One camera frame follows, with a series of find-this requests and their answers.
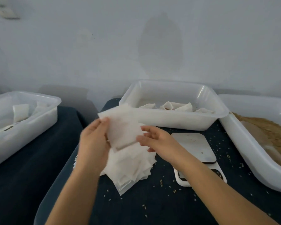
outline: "brown powder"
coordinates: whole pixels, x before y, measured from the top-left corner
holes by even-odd
[[[239,121],[246,121],[259,127],[273,143],[275,149],[281,154],[281,126],[273,121],[259,117],[243,117],[233,113]]]

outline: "hand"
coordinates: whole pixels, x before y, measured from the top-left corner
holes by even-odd
[[[75,169],[88,169],[98,174],[105,168],[108,160],[110,144],[106,133],[109,118],[96,119],[80,134],[79,150]]]
[[[150,147],[148,152],[156,151],[161,158],[168,161],[176,170],[179,170],[180,160],[189,154],[169,133],[154,127],[141,126],[146,133],[137,136],[136,140],[141,146]]]

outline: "person's left hand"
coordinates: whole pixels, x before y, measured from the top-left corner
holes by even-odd
[[[100,174],[108,160],[110,144],[106,133],[109,118],[96,119],[80,134],[79,150],[75,169],[87,169]]]

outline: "table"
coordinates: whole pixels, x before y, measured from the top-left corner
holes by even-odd
[[[117,106],[119,101],[120,99],[109,100],[102,111]],[[251,174],[218,120],[203,132],[162,129],[169,133],[203,134],[210,142],[227,183],[281,225],[281,193],[264,186]],[[77,150],[78,148],[42,201],[34,220],[35,225],[45,224],[62,187],[72,172]],[[106,175],[101,176],[89,224],[217,224],[205,205],[195,196],[195,192],[190,187],[177,184],[173,167],[158,155],[156,160],[157,163],[153,166],[148,179],[139,181],[122,196],[118,194]]]
[[[86,126],[76,109],[59,106],[58,121],[0,164],[0,224],[32,224],[39,204]]]

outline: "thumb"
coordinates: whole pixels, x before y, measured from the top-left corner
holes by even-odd
[[[99,134],[105,134],[109,129],[109,118],[104,118],[101,120],[100,125],[97,127],[96,132]]]
[[[136,141],[141,145],[155,149],[157,147],[158,140],[152,139],[150,137],[139,135],[136,137]]]

